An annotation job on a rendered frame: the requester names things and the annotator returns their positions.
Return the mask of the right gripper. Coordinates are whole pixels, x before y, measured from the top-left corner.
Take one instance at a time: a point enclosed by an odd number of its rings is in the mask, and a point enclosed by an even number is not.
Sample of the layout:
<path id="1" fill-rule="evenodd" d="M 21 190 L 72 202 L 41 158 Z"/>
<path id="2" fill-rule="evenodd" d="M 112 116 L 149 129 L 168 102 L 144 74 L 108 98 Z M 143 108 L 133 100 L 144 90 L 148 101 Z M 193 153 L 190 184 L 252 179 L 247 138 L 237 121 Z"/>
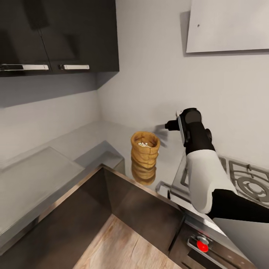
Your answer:
<path id="1" fill-rule="evenodd" d="M 165 124 L 165 129 L 168 129 L 169 131 L 175 131 L 180 130 L 177 126 L 177 120 L 168 121 L 167 124 Z"/>

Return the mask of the popcorn bag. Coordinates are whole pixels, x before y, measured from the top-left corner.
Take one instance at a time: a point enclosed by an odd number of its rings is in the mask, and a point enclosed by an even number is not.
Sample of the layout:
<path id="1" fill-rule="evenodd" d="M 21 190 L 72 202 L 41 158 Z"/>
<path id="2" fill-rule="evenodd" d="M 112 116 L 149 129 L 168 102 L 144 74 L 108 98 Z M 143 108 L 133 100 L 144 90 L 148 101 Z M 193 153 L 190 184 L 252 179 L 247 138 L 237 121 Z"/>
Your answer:
<path id="1" fill-rule="evenodd" d="M 132 144 L 131 156 L 134 161 L 142 167 L 152 168 L 159 156 L 161 144 L 159 137 L 154 133 L 142 130 L 136 132 L 130 141 Z"/>

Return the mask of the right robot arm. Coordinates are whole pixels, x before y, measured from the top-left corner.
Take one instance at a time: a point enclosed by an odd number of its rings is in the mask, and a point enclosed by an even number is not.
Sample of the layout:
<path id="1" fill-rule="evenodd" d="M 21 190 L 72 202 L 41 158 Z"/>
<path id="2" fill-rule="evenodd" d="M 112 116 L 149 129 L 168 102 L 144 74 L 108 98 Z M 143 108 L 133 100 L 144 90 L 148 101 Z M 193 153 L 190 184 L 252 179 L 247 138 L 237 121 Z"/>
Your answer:
<path id="1" fill-rule="evenodd" d="M 190 203 L 209 216 L 222 233 L 255 265 L 269 269 L 269 209 L 238 196 L 196 108 L 176 110 L 165 129 L 181 133 L 188 164 Z"/>

